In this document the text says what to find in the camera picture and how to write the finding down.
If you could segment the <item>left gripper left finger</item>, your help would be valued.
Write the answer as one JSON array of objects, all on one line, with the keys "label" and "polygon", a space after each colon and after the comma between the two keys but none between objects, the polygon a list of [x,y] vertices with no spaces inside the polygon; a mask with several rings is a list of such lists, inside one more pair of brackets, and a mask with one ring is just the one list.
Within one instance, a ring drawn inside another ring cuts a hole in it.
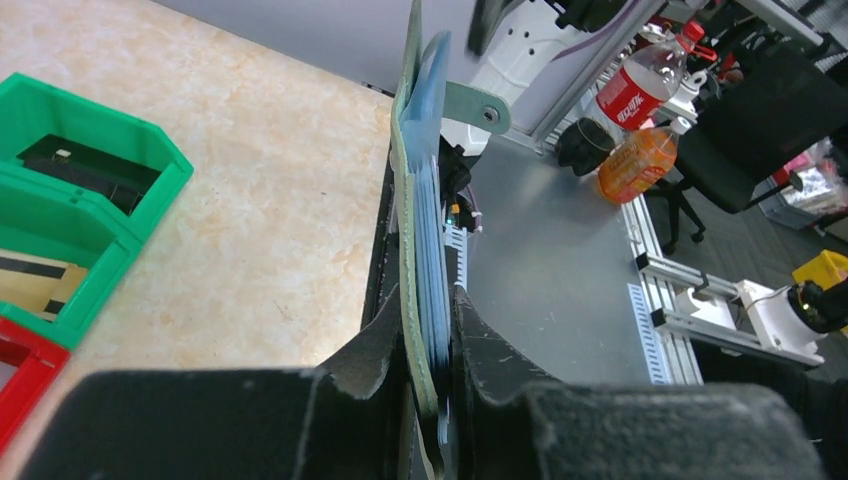
[{"label": "left gripper left finger", "polygon": [[114,370],[61,402],[24,479],[394,479],[401,299],[315,367]]}]

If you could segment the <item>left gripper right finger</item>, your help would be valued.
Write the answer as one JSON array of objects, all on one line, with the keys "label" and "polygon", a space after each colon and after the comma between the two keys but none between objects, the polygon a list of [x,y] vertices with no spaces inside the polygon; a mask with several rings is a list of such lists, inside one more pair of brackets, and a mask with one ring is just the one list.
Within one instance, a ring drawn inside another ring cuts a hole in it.
[{"label": "left gripper right finger", "polygon": [[460,479],[821,479],[798,417],[755,385],[578,386],[451,293]]}]

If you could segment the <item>grey-green card holder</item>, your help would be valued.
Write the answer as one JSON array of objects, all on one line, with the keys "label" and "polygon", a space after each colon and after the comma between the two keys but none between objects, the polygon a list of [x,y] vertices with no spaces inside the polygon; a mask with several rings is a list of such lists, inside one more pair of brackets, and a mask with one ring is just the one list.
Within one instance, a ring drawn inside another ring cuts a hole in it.
[{"label": "grey-green card holder", "polygon": [[399,232],[399,292],[408,373],[427,475],[446,474],[442,446],[449,423],[451,319],[437,173],[443,119],[487,133],[511,125],[506,101],[479,87],[450,82],[451,35],[422,35],[422,7],[411,4],[401,77],[390,118]]}]

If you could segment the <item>white robot base outside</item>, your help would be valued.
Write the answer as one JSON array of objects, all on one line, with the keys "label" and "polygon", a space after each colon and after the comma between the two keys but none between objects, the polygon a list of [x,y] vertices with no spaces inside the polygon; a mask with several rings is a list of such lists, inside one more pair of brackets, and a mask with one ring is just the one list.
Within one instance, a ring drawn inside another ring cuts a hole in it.
[{"label": "white robot base outside", "polygon": [[819,343],[826,338],[810,328],[802,316],[813,307],[790,302],[798,285],[772,289],[750,280],[685,287],[676,295],[669,328],[719,347],[728,354],[748,354],[769,360],[817,368],[825,359]]}]

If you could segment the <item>black card holder in bin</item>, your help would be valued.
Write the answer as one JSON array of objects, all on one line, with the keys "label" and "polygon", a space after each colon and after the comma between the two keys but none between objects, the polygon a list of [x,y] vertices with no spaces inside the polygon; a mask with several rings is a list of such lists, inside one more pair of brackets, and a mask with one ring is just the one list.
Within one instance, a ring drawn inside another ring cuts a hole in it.
[{"label": "black card holder in bin", "polygon": [[129,215],[160,172],[110,153],[48,134],[17,154],[33,171],[97,192]]}]

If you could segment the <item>gold card in green bin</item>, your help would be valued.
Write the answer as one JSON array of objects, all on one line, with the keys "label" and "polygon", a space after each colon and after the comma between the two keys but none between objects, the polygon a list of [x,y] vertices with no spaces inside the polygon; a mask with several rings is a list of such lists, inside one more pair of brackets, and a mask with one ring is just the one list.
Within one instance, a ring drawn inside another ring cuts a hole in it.
[{"label": "gold card in green bin", "polygon": [[1,250],[1,301],[55,322],[88,274],[56,259]]}]

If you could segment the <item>black round object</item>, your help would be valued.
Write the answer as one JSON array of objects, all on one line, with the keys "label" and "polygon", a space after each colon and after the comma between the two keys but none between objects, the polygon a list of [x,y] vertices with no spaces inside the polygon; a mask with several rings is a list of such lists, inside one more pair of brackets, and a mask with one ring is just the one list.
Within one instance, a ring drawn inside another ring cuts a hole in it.
[{"label": "black round object", "polygon": [[554,151],[560,167],[571,167],[576,176],[585,176],[608,158],[615,145],[598,122],[581,118],[561,133]]}]

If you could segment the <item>orange drink bottle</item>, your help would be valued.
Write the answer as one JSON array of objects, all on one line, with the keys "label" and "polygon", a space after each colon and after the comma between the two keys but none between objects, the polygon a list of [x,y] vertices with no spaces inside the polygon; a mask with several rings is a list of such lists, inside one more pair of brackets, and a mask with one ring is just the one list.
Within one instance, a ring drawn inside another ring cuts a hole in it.
[{"label": "orange drink bottle", "polygon": [[597,170],[600,195],[621,205],[645,193],[672,169],[679,140],[692,127],[677,117],[665,126],[631,132]]}]

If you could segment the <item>red plastic bin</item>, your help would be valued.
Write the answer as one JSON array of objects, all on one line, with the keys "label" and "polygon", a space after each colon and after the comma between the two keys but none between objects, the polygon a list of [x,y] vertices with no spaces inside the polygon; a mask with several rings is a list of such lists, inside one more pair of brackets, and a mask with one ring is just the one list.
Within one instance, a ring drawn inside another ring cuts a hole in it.
[{"label": "red plastic bin", "polygon": [[15,368],[1,387],[1,454],[70,357],[59,344],[1,318],[1,363]]}]

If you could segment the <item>middle green plastic bin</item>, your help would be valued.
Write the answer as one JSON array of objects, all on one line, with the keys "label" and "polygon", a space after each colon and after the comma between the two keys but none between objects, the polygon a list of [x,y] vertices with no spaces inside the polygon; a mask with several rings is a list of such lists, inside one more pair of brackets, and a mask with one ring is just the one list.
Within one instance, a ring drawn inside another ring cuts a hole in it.
[{"label": "middle green plastic bin", "polygon": [[141,248],[103,195],[2,166],[2,317],[73,351]]}]

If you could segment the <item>green plastic bin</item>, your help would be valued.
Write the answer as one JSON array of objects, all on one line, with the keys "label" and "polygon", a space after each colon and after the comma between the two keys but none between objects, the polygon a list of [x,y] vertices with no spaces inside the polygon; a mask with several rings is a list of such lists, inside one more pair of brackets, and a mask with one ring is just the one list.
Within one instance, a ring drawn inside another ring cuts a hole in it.
[{"label": "green plastic bin", "polygon": [[2,166],[2,317],[73,351],[141,248],[103,195]]},{"label": "green plastic bin", "polygon": [[14,73],[1,82],[1,170],[101,195],[146,242],[194,167],[157,125]]}]

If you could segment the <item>yellow box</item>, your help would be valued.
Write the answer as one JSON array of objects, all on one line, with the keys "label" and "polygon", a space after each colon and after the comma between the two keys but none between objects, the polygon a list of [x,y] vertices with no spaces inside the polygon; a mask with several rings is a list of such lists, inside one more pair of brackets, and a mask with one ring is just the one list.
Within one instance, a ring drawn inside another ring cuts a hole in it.
[{"label": "yellow box", "polygon": [[802,322],[826,334],[847,326],[847,257],[822,250],[792,273],[789,302]]}]

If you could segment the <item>red label soda bottle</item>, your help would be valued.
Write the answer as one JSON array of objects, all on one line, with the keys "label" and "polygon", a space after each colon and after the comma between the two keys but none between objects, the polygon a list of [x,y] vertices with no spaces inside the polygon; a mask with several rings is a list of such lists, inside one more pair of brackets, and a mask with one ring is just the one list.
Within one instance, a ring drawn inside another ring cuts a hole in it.
[{"label": "red label soda bottle", "polygon": [[687,73],[690,55],[715,60],[714,51],[701,47],[706,35],[691,20],[669,40],[643,47],[624,60],[595,96],[601,118],[621,131],[634,131],[669,101]]}]

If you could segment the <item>black office chair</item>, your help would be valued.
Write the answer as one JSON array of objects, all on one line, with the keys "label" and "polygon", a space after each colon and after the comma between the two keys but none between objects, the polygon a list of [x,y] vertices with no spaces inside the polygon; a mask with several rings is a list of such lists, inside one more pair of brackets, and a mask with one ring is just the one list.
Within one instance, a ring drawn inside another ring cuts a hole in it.
[{"label": "black office chair", "polygon": [[761,202],[754,194],[758,184],[846,122],[847,76],[821,71],[785,44],[774,47],[680,138],[680,180],[661,180],[648,190],[668,204],[670,238],[663,253],[675,252],[682,215],[697,226],[692,240],[704,239],[706,227],[685,191],[699,191],[728,214],[743,212]]}]

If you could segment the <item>right green plastic bin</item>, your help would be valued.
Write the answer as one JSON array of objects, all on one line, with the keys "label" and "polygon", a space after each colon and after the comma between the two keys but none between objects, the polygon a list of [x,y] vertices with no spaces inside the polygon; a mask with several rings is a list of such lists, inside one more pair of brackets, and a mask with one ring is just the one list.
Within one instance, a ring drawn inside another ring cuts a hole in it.
[{"label": "right green plastic bin", "polygon": [[1,170],[101,195],[146,242],[194,167],[157,125],[14,73],[1,82]]}]

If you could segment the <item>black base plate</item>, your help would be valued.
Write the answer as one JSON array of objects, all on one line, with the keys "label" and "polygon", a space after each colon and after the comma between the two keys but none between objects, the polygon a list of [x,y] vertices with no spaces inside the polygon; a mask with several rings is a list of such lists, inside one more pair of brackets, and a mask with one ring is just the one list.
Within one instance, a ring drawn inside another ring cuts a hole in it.
[{"label": "black base plate", "polygon": [[373,321],[398,281],[399,250],[393,223],[394,196],[394,172],[390,155],[387,155],[369,261],[361,330]]}]

